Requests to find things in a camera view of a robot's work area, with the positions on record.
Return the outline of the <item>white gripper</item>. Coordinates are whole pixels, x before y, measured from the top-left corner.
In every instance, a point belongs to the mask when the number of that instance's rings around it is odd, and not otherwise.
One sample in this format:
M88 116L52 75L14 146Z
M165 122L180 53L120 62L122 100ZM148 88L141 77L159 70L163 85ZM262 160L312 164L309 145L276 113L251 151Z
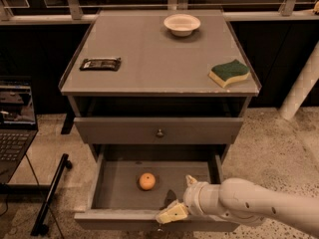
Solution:
M183 220L189 213L194 216L220 216L225 213L226 209L219 201L219 184L197 182L189 174L185 180L188 188L183 195L184 204L178 200L173 201L156 216L159 224Z

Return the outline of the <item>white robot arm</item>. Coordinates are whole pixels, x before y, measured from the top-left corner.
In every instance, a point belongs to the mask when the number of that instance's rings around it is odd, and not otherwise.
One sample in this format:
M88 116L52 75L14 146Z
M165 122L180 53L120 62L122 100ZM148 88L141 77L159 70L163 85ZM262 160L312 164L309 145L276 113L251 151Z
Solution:
M318 110L301 104L318 81L314 49L280 109L252 109L226 159L227 178L186 178L183 201L157 216L161 224L190 217L258 226L276 220L318 236Z

